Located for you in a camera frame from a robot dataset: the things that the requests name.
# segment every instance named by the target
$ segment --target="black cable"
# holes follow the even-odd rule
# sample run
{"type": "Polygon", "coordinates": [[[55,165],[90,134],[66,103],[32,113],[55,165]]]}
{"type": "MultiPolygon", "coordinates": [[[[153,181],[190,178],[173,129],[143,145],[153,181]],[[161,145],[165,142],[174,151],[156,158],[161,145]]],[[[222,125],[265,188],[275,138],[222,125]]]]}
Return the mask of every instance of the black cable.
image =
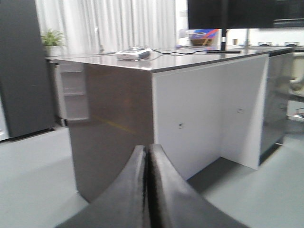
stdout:
{"type": "Polygon", "coordinates": [[[200,50],[200,51],[193,51],[193,52],[188,52],[188,53],[182,53],[182,52],[176,52],[176,51],[166,53],[166,52],[157,51],[155,49],[152,49],[152,51],[155,51],[155,52],[158,52],[158,53],[161,53],[161,54],[164,54],[164,55],[170,55],[170,54],[192,55],[192,54],[195,54],[197,52],[206,52],[206,51],[215,52],[215,51],[220,51],[220,50],[200,50]]]}

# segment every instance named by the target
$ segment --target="black refrigerator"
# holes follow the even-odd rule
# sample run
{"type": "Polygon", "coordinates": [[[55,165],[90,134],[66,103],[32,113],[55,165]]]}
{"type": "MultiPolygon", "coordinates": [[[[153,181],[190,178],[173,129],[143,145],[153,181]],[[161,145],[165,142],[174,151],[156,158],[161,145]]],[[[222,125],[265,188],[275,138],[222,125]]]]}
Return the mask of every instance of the black refrigerator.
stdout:
{"type": "Polygon", "coordinates": [[[34,0],[0,0],[0,96],[9,137],[54,127],[34,0]]]}

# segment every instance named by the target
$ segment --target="black monitor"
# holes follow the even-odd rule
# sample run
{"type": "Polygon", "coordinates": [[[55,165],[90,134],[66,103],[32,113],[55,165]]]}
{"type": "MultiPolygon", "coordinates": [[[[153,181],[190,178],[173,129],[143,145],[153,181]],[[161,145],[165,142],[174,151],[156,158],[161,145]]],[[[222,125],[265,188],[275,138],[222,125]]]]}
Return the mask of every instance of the black monitor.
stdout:
{"type": "MultiPolygon", "coordinates": [[[[188,0],[189,29],[221,29],[222,0],[188,0]]],[[[272,28],[276,0],[228,0],[227,29],[272,28]]]]}
{"type": "Polygon", "coordinates": [[[304,27],[304,0],[275,0],[275,27],[304,27]]]}

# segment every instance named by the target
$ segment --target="floor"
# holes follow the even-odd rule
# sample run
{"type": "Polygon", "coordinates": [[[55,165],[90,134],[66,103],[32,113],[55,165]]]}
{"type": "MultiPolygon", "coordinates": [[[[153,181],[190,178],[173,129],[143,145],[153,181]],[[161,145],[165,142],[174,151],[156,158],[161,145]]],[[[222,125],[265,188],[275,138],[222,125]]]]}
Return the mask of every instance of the floor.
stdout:
{"type": "Polygon", "coordinates": [[[290,133],[257,171],[220,158],[189,183],[251,228],[304,228],[304,134],[290,133]]]}
{"type": "Polygon", "coordinates": [[[0,228],[53,228],[86,205],[67,128],[0,143],[0,228]]]}
{"type": "MultiPolygon", "coordinates": [[[[258,171],[219,159],[189,183],[252,228],[304,228],[301,128],[258,171]]],[[[0,228],[53,228],[87,205],[76,191],[67,128],[0,143],[0,205],[0,228]]]]}

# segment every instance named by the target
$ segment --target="stainless steel panel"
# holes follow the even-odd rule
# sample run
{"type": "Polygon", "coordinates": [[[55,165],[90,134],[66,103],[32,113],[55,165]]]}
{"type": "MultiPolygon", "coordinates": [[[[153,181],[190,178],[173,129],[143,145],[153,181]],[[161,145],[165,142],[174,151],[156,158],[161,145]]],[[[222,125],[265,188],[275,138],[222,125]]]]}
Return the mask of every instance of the stainless steel panel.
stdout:
{"type": "Polygon", "coordinates": [[[122,170],[135,145],[153,143],[149,71],[86,65],[89,116],[70,121],[77,189],[88,201],[122,170]]]}
{"type": "Polygon", "coordinates": [[[4,111],[3,111],[3,106],[0,96],[0,141],[8,138],[9,138],[9,134],[6,126],[6,121],[5,121],[5,116],[4,116],[4,111]]]}
{"type": "Polygon", "coordinates": [[[269,58],[261,154],[284,136],[292,61],[292,53],[269,58]]]}

